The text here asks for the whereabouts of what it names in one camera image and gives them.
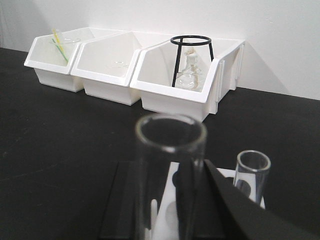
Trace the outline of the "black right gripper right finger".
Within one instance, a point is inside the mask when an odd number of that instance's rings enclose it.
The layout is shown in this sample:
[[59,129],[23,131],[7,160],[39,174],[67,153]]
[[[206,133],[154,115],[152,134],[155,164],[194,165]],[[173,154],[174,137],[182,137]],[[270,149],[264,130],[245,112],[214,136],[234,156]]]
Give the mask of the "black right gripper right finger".
[[181,162],[175,174],[181,240],[318,240],[241,193],[212,164]]

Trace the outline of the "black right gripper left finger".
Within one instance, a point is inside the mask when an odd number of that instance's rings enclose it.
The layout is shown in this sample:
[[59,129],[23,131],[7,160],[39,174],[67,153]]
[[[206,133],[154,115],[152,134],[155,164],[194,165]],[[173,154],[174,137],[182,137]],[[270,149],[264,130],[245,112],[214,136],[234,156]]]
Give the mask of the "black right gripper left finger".
[[99,230],[99,240],[132,240],[135,216],[134,163],[118,163]]

